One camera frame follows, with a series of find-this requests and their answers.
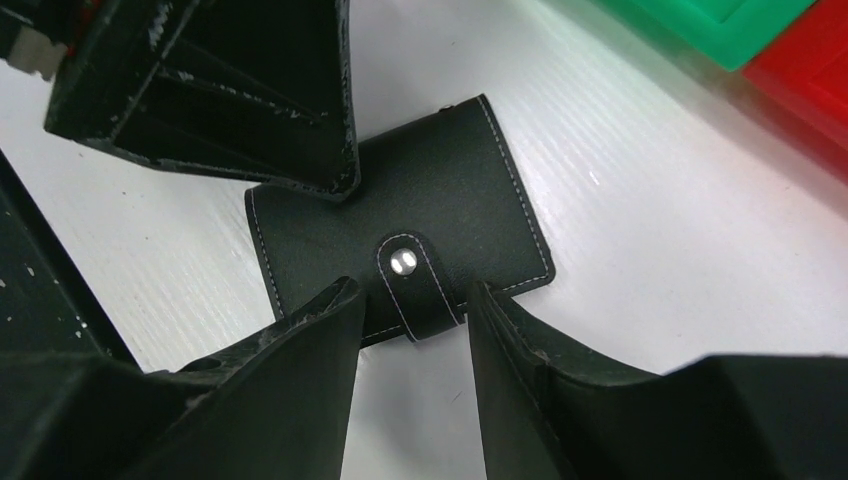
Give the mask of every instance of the leather wallet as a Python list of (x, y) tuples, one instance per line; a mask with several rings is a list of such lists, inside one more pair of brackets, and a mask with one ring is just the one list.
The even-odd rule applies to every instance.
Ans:
[(474, 280), (516, 295), (555, 275), (495, 116), (480, 96), (364, 141), (343, 203), (261, 185), (246, 193), (278, 320), (333, 280), (368, 293), (363, 346), (464, 322)]

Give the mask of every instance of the green tray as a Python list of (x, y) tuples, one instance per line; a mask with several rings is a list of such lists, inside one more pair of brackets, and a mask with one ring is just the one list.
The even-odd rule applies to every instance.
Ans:
[(815, 0), (605, 0), (637, 5), (727, 70), (762, 51)]

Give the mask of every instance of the metal snap button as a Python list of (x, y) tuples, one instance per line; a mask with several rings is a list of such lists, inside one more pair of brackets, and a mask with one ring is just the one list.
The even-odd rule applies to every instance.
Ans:
[(395, 273), (405, 277), (415, 271), (415, 267), (418, 266), (418, 257), (415, 256), (415, 252), (412, 250), (401, 248), (392, 254), (389, 264)]

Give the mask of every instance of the red plastic container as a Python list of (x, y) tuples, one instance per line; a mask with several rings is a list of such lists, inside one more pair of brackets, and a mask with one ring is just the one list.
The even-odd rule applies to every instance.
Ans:
[(848, 148), (848, 1), (816, 2), (743, 74)]

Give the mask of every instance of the white table surface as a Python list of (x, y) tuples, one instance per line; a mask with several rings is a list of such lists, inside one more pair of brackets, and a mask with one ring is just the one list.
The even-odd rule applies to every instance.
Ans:
[[(360, 138), (489, 96), (558, 267), (519, 299), (546, 322), (658, 373), (848, 354), (848, 187), (817, 163), (848, 154), (738, 76), (591, 0), (353, 0), (351, 38)], [(251, 184), (50, 136), (49, 85), (0, 87), (0, 148), (145, 370), (272, 321)], [(366, 475), (485, 478), (466, 328), (362, 352), (343, 478)]]

